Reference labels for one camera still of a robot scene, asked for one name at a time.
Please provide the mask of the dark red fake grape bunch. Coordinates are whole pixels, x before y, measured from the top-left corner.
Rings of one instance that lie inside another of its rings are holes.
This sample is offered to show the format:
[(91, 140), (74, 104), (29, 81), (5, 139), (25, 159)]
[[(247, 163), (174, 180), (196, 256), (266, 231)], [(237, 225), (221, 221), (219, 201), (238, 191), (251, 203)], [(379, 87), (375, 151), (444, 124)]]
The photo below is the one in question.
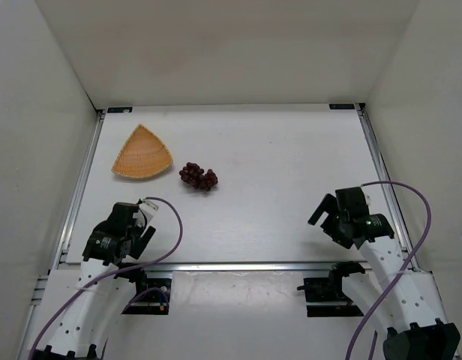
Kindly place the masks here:
[(186, 163), (179, 171), (180, 179), (192, 188), (210, 191), (218, 185), (218, 177), (212, 169), (204, 170), (197, 163)]

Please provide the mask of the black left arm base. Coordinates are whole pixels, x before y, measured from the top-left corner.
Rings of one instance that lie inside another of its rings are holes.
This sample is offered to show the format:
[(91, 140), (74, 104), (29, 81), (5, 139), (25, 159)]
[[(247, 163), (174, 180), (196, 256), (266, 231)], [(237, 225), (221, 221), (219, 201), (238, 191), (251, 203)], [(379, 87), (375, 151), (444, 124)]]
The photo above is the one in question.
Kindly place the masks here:
[(171, 276), (150, 271), (133, 270), (121, 274), (135, 287), (135, 295), (127, 303), (125, 315), (168, 315), (172, 292)]

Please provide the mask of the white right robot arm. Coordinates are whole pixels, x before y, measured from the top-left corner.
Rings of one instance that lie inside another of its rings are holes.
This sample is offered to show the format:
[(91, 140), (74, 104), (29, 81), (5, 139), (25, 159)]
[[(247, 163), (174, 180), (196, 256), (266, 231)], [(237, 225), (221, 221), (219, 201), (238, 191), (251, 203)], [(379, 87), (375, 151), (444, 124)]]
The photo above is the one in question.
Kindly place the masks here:
[(328, 291), (349, 299), (363, 318), (346, 351), (350, 359), (361, 330), (370, 323), (382, 338), (385, 359), (453, 359), (461, 335), (430, 307), (408, 271), (392, 226), (383, 214), (372, 214), (361, 187), (326, 194), (308, 223), (322, 218), (323, 232), (341, 247), (355, 247), (376, 276), (371, 282), (357, 262), (339, 262), (328, 273)]

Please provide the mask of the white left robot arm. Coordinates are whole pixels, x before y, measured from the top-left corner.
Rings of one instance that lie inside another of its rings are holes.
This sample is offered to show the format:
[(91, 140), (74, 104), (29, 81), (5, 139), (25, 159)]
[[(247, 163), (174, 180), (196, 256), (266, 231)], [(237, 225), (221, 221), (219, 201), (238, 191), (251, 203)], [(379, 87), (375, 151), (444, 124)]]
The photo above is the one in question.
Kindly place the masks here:
[(117, 202), (94, 227), (82, 252), (73, 301), (52, 318), (58, 326), (46, 344), (33, 343), (30, 359), (102, 359), (112, 324), (144, 278), (124, 260), (136, 260), (146, 249), (157, 211), (149, 200)]

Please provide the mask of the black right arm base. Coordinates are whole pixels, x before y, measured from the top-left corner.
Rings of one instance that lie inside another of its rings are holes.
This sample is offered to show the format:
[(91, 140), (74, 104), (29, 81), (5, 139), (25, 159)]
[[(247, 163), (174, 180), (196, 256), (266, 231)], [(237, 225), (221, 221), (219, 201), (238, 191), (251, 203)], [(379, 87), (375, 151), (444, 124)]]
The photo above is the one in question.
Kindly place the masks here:
[(304, 293), (308, 318), (362, 317), (363, 313), (342, 290), (344, 278), (365, 274), (357, 262), (339, 262), (326, 277), (305, 277), (296, 289)]

